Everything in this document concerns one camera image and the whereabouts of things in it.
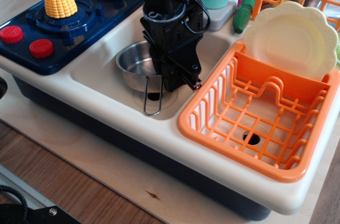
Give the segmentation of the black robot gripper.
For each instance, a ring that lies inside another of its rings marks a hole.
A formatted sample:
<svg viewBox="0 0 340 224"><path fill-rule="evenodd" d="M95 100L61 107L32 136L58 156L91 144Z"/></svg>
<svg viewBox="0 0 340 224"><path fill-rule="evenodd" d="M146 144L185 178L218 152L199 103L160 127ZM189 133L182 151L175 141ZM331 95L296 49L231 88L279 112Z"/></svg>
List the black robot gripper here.
<svg viewBox="0 0 340 224"><path fill-rule="evenodd" d="M202 0L144 0L141 23L152 44L149 54L165 89L182 85L196 91L201 87L198 42L208 30L209 12Z"/></svg>

